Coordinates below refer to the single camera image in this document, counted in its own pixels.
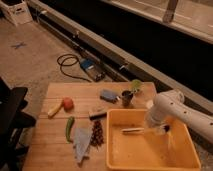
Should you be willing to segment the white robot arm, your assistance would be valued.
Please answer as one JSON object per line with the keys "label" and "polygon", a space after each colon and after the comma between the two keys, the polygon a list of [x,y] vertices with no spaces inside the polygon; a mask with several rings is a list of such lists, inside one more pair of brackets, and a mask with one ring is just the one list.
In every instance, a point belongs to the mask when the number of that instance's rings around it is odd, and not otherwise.
{"label": "white robot arm", "polygon": [[148,127],[161,125],[166,116],[173,116],[213,144],[213,117],[184,104],[185,97],[179,90],[158,93],[147,111]]}

